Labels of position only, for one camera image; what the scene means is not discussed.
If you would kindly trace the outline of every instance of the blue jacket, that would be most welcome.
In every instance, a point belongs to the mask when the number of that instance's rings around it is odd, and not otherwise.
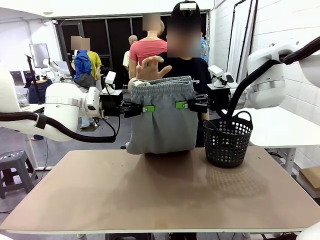
[[[205,38],[201,37],[201,58],[206,61],[206,63],[209,62],[209,46]]]
[[[81,74],[91,74],[91,61],[87,54],[87,50],[79,50],[74,58],[75,76],[79,79]]]

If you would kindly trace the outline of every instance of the pink shirt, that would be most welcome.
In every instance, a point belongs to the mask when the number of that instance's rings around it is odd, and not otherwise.
[[[130,59],[139,62],[167,51],[167,42],[160,39],[154,41],[137,41],[130,47]]]

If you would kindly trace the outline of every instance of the white curtain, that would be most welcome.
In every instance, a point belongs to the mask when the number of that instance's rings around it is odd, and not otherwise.
[[[251,0],[246,0],[245,2],[239,4],[235,8],[235,17],[234,17],[234,24],[232,29],[227,72],[231,73],[231,75],[233,76],[234,80],[237,83],[240,83],[247,75],[247,59],[249,56],[251,37],[253,34],[252,28],[253,28],[253,18],[254,18],[256,0],[252,1],[251,12],[250,12],[250,17],[248,22],[248,29],[246,32],[250,4],[251,4]]]

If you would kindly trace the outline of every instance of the hand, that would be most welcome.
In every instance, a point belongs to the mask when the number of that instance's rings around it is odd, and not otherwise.
[[[151,56],[142,61],[141,66],[136,66],[137,80],[156,80],[162,79],[164,75],[171,71],[171,66],[166,66],[160,72],[158,70],[158,63],[163,63],[164,59],[160,56]]]

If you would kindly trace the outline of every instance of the gray stool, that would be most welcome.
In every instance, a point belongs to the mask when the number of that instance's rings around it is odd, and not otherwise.
[[[2,199],[6,198],[6,192],[22,188],[24,188],[28,194],[34,188],[33,181],[38,178],[24,150],[0,154],[0,172],[1,171],[3,173],[3,178],[0,175],[0,197]],[[19,184],[15,184],[14,182],[14,176],[17,175],[19,175],[21,179],[21,183]]]
[[[153,233],[107,233],[105,240],[154,240]]]

